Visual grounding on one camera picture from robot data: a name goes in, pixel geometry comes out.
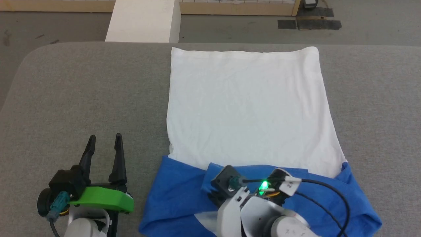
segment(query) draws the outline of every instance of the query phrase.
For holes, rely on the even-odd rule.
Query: gray table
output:
[[[168,154],[171,47],[292,51],[301,45],[64,43],[22,62],[0,112],[2,236],[52,236],[37,215],[57,169],[78,163],[96,134],[93,182],[106,181],[123,135],[135,212],[120,236],[139,236],[144,202]],[[421,235],[421,48],[318,46],[336,132],[355,177],[383,220],[377,236]],[[66,218],[57,223],[63,235]]]

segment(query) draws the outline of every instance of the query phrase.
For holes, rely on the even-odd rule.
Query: white label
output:
[[[281,186],[279,186],[279,190],[283,193],[286,193],[288,196],[292,196],[294,195],[295,191],[297,191],[298,186],[300,186],[300,183],[300,178],[286,176],[285,181],[282,182]]]

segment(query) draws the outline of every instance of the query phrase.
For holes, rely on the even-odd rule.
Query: folded shirt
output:
[[[150,237],[214,237],[216,211],[207,193],[213,190],[211,180],[222,170],[222,166],[210,163],[207,170],[163,157],[155,181],[149,192],[139,232]],[[276,167],[253,165],[235,167],[248,179],[267,178]],[[349,237],[372,236],[382,222],[367,197],[355,180],[347,162],[335,178],[315,175],[304,169],[285,168],[292,176],[318,180],[337,188],[347,199],[351,218],[346,229]],[[250,190],[260,184],[250,183]],[[326,187],[312,183],[301,183],[298,191],[318,201],[342,224],[346,209],[342,199]],[[282,206],[294,210],[309,223],[317,235],[336,236],[339,228],[332,218],[311,201],[294,195]]]

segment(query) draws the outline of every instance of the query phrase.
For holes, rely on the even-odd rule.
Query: green plastic part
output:
[[[86,187],[79,200],[69,203],[125,213],[134,209],[133,198],[121,191],[102,187]]]

